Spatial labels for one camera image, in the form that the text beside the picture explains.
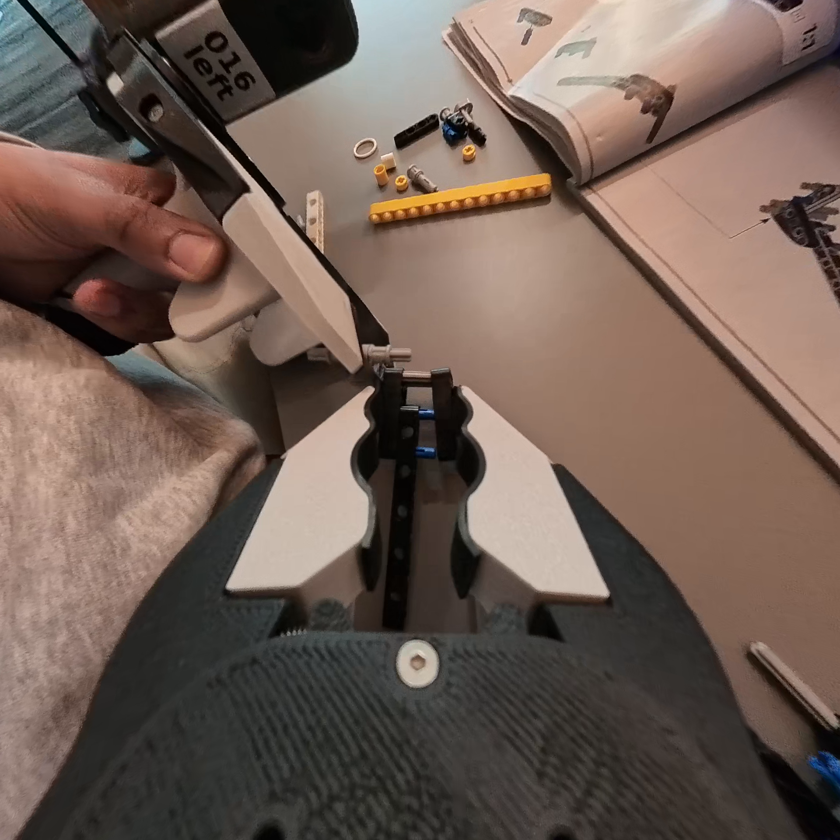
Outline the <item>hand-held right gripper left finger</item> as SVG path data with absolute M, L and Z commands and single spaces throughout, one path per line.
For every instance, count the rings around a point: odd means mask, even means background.
M 226 584 L 232 595 L 355 601 L 375 590 L 382 534 L 371 478 L 380 462 L 369 385 L 295 444 Z

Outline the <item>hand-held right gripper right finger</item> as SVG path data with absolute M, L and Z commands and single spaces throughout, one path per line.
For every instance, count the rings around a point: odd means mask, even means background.
M 479 604 L 600 604 L 610 592 L 550 458 L 461 386 L 458 472 L 466 494 L 453 583 Z

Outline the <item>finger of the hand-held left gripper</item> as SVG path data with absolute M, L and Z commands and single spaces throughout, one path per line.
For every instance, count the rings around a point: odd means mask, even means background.
M 347 372 L 357 373 L 364 357 L 349 295 L 255 178 L 241 164 L 234 164 L 234 170 L 248 190 L 226 211 L 225 234 L 302 325 Z

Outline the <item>black lego beam assembly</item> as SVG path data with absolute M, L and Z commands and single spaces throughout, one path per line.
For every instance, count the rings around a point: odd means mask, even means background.
M 384 370 L 376 409 L 379 456 L 394 463 L 382 625 L 405 628 L 410 590 L 417 463 L 457 454 L 455 381 L 449 368 Z

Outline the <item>short black lego beam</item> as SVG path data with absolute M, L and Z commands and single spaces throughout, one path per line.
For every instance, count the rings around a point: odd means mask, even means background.
M 393 143 L 395 149 L 401 151 L 411 144 L 427 137 L 438 130 L 439 117 L 436 113 L 430 113 L 405 129 L 394 135 Z

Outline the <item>long yellow lego beam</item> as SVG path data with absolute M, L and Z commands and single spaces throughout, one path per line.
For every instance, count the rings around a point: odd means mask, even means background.
M 369 209 L 368 219 L 372 225 L 384 225 L 423 217 L 460 214 L 489 207 L 541 200 L 548 198 L 552 189 L 551 174 L 525 175 L 373 203 Z

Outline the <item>flat lego instruction sheet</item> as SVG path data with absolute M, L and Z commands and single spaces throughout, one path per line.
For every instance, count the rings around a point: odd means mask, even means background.
M 575 193 L 838 478 L 838 57 Z

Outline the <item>grey lego axle stick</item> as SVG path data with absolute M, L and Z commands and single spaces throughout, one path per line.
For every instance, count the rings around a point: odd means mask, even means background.
M 832 735 L 838 734 L 838 714 L 770 646 L 758 641 L 751 642 L 749 654 L 787 691 L 819 728 Z

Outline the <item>open lego instruction booklet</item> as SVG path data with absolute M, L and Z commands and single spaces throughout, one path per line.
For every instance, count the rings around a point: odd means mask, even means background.
M 574 184 L 829 56 L 836 1 L 492 1 L 443 40 Z

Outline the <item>person's left hand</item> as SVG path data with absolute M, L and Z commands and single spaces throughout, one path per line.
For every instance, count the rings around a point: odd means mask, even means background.
M 165 209 L 174 191 L 174 176 L 162 171 L 3 142 L 2 303 L 37 312 L 103 251 L 176 284 L 214 280 L 226 243 Z

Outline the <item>blue jeans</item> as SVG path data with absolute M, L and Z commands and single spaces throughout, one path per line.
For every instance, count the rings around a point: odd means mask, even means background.
M 41 147 L 152 162 L 140 143 L 100 129 L 79 100 L 81 75 L 18 2 L 1 2 L 1 129 Z

